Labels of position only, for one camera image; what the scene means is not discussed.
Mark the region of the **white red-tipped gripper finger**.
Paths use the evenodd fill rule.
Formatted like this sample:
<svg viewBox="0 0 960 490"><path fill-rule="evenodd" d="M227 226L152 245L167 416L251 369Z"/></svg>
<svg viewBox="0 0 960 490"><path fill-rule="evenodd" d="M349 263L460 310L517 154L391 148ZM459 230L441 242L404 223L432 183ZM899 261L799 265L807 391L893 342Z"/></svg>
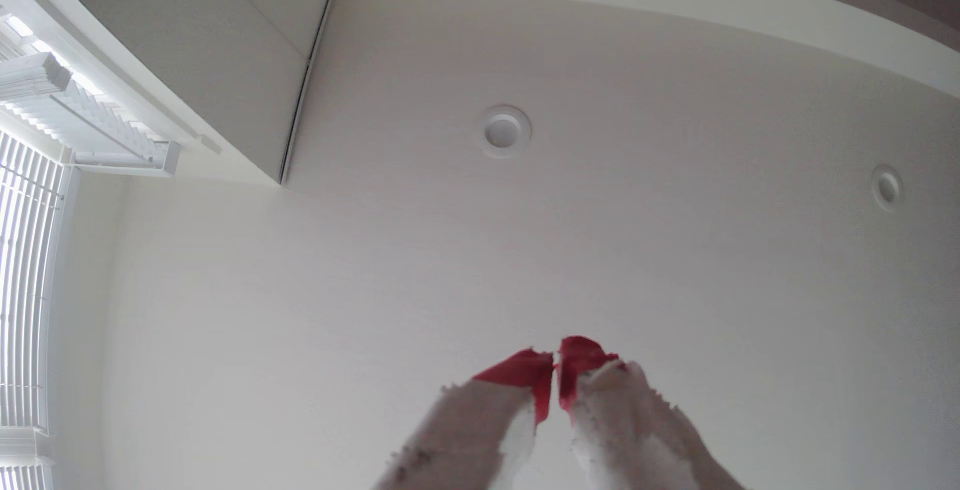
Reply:
<svg viewBox="0 0 960 490"><path fill-rule="evenodd" d="M554 355L519 351L444 387L374 489L511 489L549 413Z"/></svg>
<svg viewBox="0 0 960 490"><path fill-rule="evenodd" d="M637 362L587 337L566 337L558 350L558 386L589 488L743 489Z"/></svg>

